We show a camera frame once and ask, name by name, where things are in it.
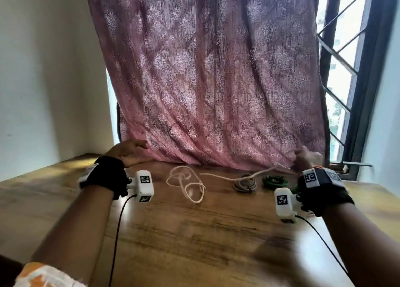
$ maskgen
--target white rope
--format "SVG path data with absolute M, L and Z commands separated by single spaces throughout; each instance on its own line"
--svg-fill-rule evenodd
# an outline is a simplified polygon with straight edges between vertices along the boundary
M 183 173 L 183 172 L 173 173 L 174 171 L 176 171 L 176 169 L 179 169 L 179 168 L 187 168 L 187 169 L 189 169 L 189 170 L 193 173 L 193 175 L 198 179 L 198 182 L 188 183 L 186 186 L 183 186 L 183 180 L 184 180 L 184 179 L 185 179 L 185 180 L 190 179 L 190 178 L 192 177 L 192 174 L 191 174 L 191 173 L 188 173 L 188 172 L 187 172 L 187 173 Z M 228 177 L 222 177 L 222 176 L 220 176 L 220 175 L 216 175 L 216 174 L 212 174 L 212 173 L 205 173 L 205 172 L 204 172 L 204 173 L 200 173 L 200 175 L 210 175 L 210 176 L 212 176 L 212 177 L 218 177 L 218 178 L 222 178 L 222 179 L 227 180 L 227 181 L 235 182 L 235 181 L 243 181 L 243 180 L 252 179 L 252 178 L 254 178 L 255 176 L 257 176 L 257 175 L 259 175 L 259 174 L 266 173 L 266 172 L 269 172 L 269 171 L 274 170 L 274 169 L 277 169 L 277 168 L 280 168 L 280 169 L 287 169 L 287 170 L 290 170 L 290 172 L 294 173 L 294 172 L 292 171 L 292 169 L 287 168 L 287 167 L 281 165 L 280 163 L 274 163 L 274 166 L 273 166 L 272 168 L 265 169 L 265 170 L 262 170 L 262 171 L 253 173 L 252 175 L 249 175 L 249 176 L 247 176 L 247 177 L 228 178 Z M 171 178 L 176 178 L 176 179 L 179 181 L 179 185 L 170 184 L 170 183 L 169 183 L 169 180 L 170 180 Z M 170 175 L 169 175 L 169 177 L 167 178 L 166 183 L 167 183 L 169 186 L 180 187 L 180 188 L 182 189 L 182 192 L 183 192 L 184 196 L 185 196 L 187 199 L 190 199 L 193 203 L 196 203 L 196 204 L 200 203 L 200 202 L 203 200 L 204 192 L 207 191 L 206 186 L 203 185 L 203 182 L 202 182 L 202 181 L 200 180 L 200 178 L 196 175 L 196 173 L 193 171 L 193 169 L 190 168 L 190 167 L 188 167 L 188 166 L 184 166 L 184 165 L 177 166 L 177 167 L 173 168 L 173 169 L 170 171 Z M 200 189 L 200 192 L 201 192 L 201 197 L 200 197 L 200 199 L 199 199 L 198 201 L 193 200 L 193 199 L 190 197 L 190 195 L 188 194 L 187 188 L 188 188 L 189 186 L 191 186 L 191 185 L 198 185 L 198 186 L 199 186 L 199 189 Z

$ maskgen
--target curtain fold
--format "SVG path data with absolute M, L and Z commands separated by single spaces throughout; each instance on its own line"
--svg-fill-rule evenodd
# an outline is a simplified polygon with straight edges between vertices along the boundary
M 88 0 L 122 139 L 157 160 L 257 170 L 329 158 L 318 0 Z

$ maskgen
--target forearm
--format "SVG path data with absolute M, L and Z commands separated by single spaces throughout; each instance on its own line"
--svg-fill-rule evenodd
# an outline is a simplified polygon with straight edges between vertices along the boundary
M 353 204 L 323 211 L 323 219 L 356 286 L 395 286 L 400 281 L 400 245 Z
M 111 190 L 94 185 L 85 187 L 34 253 L 32 261 L 56 267 L 88 284 L 112 203 Z

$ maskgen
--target hand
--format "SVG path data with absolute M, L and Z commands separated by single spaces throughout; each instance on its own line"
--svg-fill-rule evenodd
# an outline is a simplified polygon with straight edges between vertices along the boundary
M 296 159 L 293 161 L 292 169 L 295 171 L 303 171 L 311 169 L 314 166 L 323 166 L 324 157 L 319 152 L 311 152 L 306 146 L 294 150 Z
M 105 154 L 105 156 L 122 160 L 125 168 L 128 168 L 153 159 L 152 157 L 144 156 L 143 149 L 148 149 L 147 141 L 128 139 L 115 145 Z

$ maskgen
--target wooden table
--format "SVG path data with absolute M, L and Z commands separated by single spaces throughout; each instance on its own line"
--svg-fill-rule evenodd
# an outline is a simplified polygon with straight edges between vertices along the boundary
M 1 182 L 0 254 L 28 262 L 77 196 L 76 180 L 93 161 L 93 155 L 85 155 Z M 152 173 L 155 195 L 149 204 L 125 207 L 113 286 L 352 286 L 306 223 L 280 222 L 272 191 L 258 187 L 252 194 L 237 193 L 229 181 L 202 176 L 207 193 L 193 204 L 180 188 L 165 183 L 174 166 L 151 162 L 131 168 Z M 244 173 L 194 170 L 227 177 Z M 379 185 L 346 185 L 362 212 L 400 241 L 400 199 Z M 113 203 L 91 286 L 108 284 L 125 199 Z M 337 254 L 323 220 L 308 219 Z

